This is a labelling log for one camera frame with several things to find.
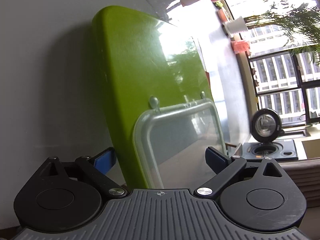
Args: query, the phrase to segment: black frame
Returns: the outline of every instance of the black frame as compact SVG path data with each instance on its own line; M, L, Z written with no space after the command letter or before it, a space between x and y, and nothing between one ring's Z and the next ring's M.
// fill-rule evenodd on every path
M297 80L297 87L294 88L283 88L283 89L275 89L275 90L269 90L269 91L263 91L263 92L257 92L256 87L255 87L255 94L256 97L258 98L258 96L267 96L267 95L271 95L271 94L277 94L277 93L283 93L283 92L288 92L288 91L295 91L295 90L300 90L302 91L302 97L303 97L303 101L304 101L304 107L305 107L305 111L306 111L306 121L305 122L294 122L294 123L288 123L288 124L284 124L284 127L293 127L293 126L300 126L300 125L306 125L306 124L311 124L314 122L320 122L320 117L316 117L316 118L310 118L310 111L309 111L309 101L308 101L308 96L307 96L307 89L310 88L316 88L316 87L320 87L320 80L312 80L312 81L302 81L302 77L301 77L301 71L299 69L299 62L298 62L298 58L297 55L293 54L292 49L285 49L282 51L278 51L278 52L272 52L272 53L268 53L268 54L264 54L264 55L259 55L256 57L248 57L248 63L250 65L251 68L251 62L253 61L257 61L260 59L265 59L265 58L270 58L270 57L275 57L275 56L279 56L279 55L284 55L284 54L290 54L292 63L293 63L293 68L294 68L294 72L295 72L295 76L296 76L296 80ZM252 75L252 80L254 79L254 75L253 72L251 71L251 75Z

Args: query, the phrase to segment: circular opening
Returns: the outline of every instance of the circular opening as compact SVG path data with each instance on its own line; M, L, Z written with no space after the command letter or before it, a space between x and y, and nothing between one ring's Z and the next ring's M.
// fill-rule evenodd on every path
M263 114L258 117L255 128L258 135L269 137L276 130L276 120L270 114Z
M276 152L278 148L274 145L261 145L253 150L256 155L270 155Z

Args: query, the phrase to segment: open round lid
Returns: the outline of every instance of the open round lid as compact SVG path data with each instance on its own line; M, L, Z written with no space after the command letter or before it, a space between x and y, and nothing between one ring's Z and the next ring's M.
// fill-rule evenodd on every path
M269 143L275 140L281 131L281 118L272 109L260 109L252 117L250 132L260 143Z

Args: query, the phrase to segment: white pot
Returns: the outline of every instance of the white pot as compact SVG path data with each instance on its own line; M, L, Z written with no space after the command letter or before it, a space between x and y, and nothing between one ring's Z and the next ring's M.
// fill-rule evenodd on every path
M224 26L230 37L233 37L233 34L235 33L242 33L242 32L248 31L248 27L247 25L245 25L245 21L242 18L242 16L240 16L238 19L235 19L231 22L225 22Z

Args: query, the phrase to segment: circular cap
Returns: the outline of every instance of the circular cap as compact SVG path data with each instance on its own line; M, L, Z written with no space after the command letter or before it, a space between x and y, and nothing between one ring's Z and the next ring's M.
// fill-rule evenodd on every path
M53 188L41 192L37 196L37 203L45 209L57 210L67 207L74 199L72 192L62 188Z
M261 188L250 191L247 194L247 202L258 209L272 210L280 207L284 198L275 190Z
M210 195L212 193L212 189L208 187L201 187L197 189L197 193L204 196Z
M258 110L252 117L250 132L261 143L269 143L275 140L281 131L281 118L272 109Z
M120 195L124 194L124 192L125 192L124 189L119 188L119 187L114 187L109 190L109 193L113 196L120 196Z

